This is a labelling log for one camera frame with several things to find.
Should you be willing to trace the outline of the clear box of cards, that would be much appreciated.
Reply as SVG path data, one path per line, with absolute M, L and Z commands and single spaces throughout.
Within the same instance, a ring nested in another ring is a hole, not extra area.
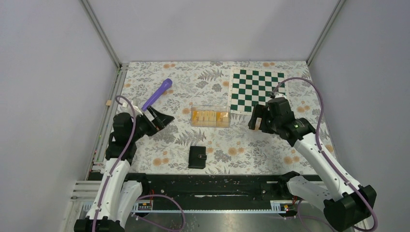
M 228 128 L 231 121 L 230 107 L 193 105 L 190 119 L 193 127 Z

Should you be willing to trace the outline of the black leather card holder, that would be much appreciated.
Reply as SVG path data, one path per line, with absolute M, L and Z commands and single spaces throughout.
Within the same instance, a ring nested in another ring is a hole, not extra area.
M 189 150 L 189 169 L 204 169 L 206 167 L 206 147 L 205 146 L 190 146 Z

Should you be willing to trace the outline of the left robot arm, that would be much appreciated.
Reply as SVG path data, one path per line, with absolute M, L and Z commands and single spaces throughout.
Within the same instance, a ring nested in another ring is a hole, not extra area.
M 150 186 L 145 178 L 126 180 L 137 151 L 136 141 L 155 135 L 175 118 L 151 106 L 148 112 L 152 120 L 134 109 L 114 116 L 101 184 L 85 218 L 76 220 L 75 232 L 123 232 L 137 198 L 149 195 Z

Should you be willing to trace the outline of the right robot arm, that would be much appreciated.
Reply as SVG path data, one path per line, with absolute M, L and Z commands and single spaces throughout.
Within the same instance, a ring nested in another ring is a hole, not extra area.
M 265 105 L 253 107 L 248 127 L 264 133 L 279 135 L 298 151 L 313 167 L 325 188 L 307 181 L 297 172 L 282 175 L 277 186 L 278 195 L 289 199 L 296 196 L 306 200 L 324 213 L 330 226 L 342 232 L 369 218 L 376 199 L 372 186 L 363 186 L 335 160 L 309 121 L 295 118 L 285 97 L 274 97 Z

